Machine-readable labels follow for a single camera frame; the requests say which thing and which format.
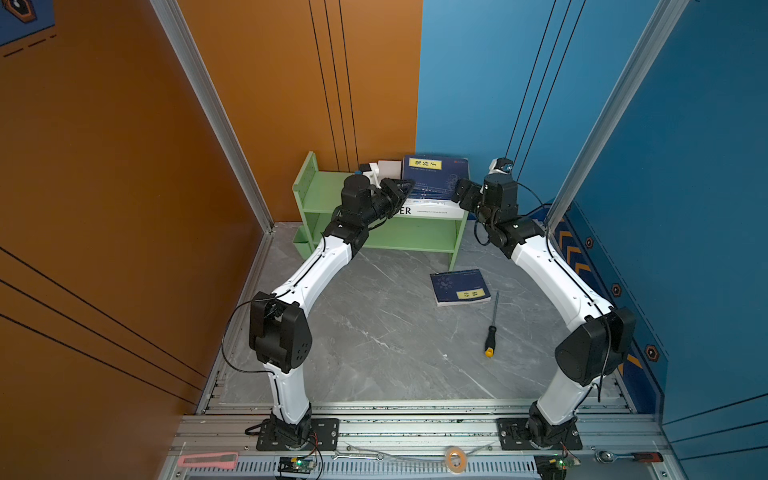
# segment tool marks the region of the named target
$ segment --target black mounting plate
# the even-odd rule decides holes
[[[502,443],[502,450],[547,450],[559,451],[560,446],[554,445],[551,449],[538,449],[531,444],[528,430],[525,424],[528,417],[515,417],[506,419],[496,419],[496,428],[498,429],[498,440]],[[584,446],[581,444],[581,437],[574,425],[571,429],[576,435],[568,435],[565,439],[565,448],[568,450],[581,450]]]
[[[317,434],[317,447],[321,451],[336,450],[336,441],[339,438],[339,419],[312,419],[310,427],[310,436],[312,440],[307,442],[301,448],[296,449],[285,443],[275,441],[275,425],[266,422],[260,432],[259,441],[256,443],[256,450],[261,452],[311,452],[315,448],[314,434]]]

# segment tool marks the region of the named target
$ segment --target blue book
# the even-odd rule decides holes
[[[440,306],[481,303],[491,299],[480,270],[430,273],[429,278]]]
[[[466,158],[408,155],[402,159],[403,180],[415,180],[409,198],[451,200],[460,178],[469,178]]]

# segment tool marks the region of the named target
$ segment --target marble surface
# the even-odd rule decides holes
[[[272,291],[301,265],[292,244],[298,226],[276,225],[259,290]],[[448,261],[445,253],[363,248],[310,313],[307,396],[332,402],[534,399],[544,393],[557,369],[554,348],[568,335],[554,305],[498,249],[479,245],[468,223],[456,269],[479,268],[492,295],[500,292],[496,352],[489,359],[483,345],[493,300],[435,304],[429,274],[446,271]],[[244,369],[260,367],[244,331],[231,358]],[[264,375],[227,370],[222,403],[272,401]],[[603,395],[617,395],[612,382]]]

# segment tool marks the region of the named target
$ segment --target screwdriver handle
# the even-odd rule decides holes
[[[488,327],[488,338],[485,339],[485,356],[491,358],[494,348],[496,348],[496,327],[491,325]]]

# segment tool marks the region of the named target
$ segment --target blue wall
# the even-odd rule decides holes
[[[766,58],[768,3],[691,2],[577,195],[663,347],[691,480],[768,459],[713,455],[768,445],[768,423],[719,432],[768,420]]]
[[[558,192],[656,4],[587,1],[520,178],[543,200]],[[582,0],[571,3],[520,159],[581,5]],[[568,0],[555,5],[512,157],[567,6]],[[532,0],[424,1],[418,153],[467,157],[475,181],[488,173],[491,159],[504,156],[551,7],[551,2]],[[538,205],[527,193],[521,193],[519,203],[521,211]]]

